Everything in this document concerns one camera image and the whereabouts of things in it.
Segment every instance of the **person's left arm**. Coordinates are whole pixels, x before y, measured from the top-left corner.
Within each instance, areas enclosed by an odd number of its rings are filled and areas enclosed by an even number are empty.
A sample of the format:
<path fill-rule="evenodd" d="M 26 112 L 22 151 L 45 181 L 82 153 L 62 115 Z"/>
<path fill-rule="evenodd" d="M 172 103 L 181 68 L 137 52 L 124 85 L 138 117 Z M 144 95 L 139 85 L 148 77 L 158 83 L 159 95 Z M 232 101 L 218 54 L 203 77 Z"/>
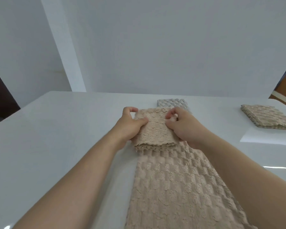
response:
<path fill-rule="evenodd" d="M 99 190 L 116 152 L 133 138 L 147 118 L 134 120 L 125 107 L 115 126 L 57 182 L 13 227 L 13 229 L 86 228 Z"/>

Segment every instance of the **table surface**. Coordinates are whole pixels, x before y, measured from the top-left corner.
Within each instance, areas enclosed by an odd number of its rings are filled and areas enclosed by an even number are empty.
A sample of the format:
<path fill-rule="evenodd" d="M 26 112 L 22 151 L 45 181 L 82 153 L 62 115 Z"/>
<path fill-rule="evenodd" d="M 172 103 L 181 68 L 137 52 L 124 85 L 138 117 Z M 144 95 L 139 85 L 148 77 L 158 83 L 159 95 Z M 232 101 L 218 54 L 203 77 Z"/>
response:
<path fill-rule="evenodd" d="M 286 130 L 256 127 L 241 104 L 277 100 L 146 94 L 49 92 L 0 122 L 0 229 L 13 225 L 121 116 L 125 106 L 183 98 L 193 115 L 262 166 L 286 167 Z M 137 163 L 128 144 L 114 158 L 91 228 L 124 228 Z M 268 168 L 286 180 L 286 169 Z"/>

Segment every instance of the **textured towel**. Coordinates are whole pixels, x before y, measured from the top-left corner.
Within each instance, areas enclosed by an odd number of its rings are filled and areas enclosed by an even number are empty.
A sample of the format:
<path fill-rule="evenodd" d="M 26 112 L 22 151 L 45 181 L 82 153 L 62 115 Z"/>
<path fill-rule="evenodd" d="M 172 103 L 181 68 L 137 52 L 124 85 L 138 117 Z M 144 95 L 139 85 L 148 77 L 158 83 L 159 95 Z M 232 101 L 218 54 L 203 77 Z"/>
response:
<path fill-rule="evenodd" d="M 159 108 L 174 108 L 174 107 L 182 107 L 188 112 L 190 108 L 188 107 L 187 102 L 184 99 L 166 99 L 166 100 L 157 100 L 157 107 Z"/>
<path fill-rule="evenodd" d="M 286 129 L 286 115 L 275 107 L 243 104 L 241 110 L 257 127 Z"/>
<path fill-rule="evenodd" d="M 140 156 L 125 228 L 256 228 L 206 156 L 164 125 L 166 111 L 140 110 L 135 116 L 152 117 L 133 139 Z M 156 124 L 163 125 L 157 132 Z"/>

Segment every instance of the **forearm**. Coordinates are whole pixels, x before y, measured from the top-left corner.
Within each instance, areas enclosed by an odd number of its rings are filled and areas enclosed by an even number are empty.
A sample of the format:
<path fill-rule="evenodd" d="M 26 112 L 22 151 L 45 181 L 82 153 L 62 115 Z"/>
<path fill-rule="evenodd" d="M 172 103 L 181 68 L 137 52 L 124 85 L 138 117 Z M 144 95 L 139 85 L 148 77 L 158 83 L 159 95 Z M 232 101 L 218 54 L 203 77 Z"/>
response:
<path fill-rule="evenodd" d="M 259 229 L 286 228 L 286 182 L 209 133 L 198 148 Z"/>
<path fill-rule="evenodd" d="M 114 136 L 105 135 L 14 228 L 85 228 L 117 150 Z"/>

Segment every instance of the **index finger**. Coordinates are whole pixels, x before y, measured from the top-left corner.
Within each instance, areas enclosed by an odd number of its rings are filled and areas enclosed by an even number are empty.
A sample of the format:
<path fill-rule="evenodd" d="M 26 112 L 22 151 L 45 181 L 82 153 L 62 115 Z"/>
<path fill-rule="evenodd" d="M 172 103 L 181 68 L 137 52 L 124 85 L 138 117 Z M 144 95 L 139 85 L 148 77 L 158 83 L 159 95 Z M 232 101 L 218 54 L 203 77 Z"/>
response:
<path fill-rule="evenodd" d="M 169 112 L 165 115 L 165 118 L 166 118 L 166 119 L 170 119 L 170 118 L 171 118 L 173 115 L 175 115 L 175 114 L 177 114 L 178 117 L 180 117 L 183 111 L 184 111 L 184 110 L 183 110 L 182 108 L 180 108 L 180 107 L 172 108 L 172 109 L 170 109 Z"/>
<path fill-rule="evenodd" d="M 135 107 L 125 107 L 125 108 L 123 108 L 122 115 L 130 115 L 131 112 L 137 112 L 137 111 L 138 111 L 138 109 Z"/>

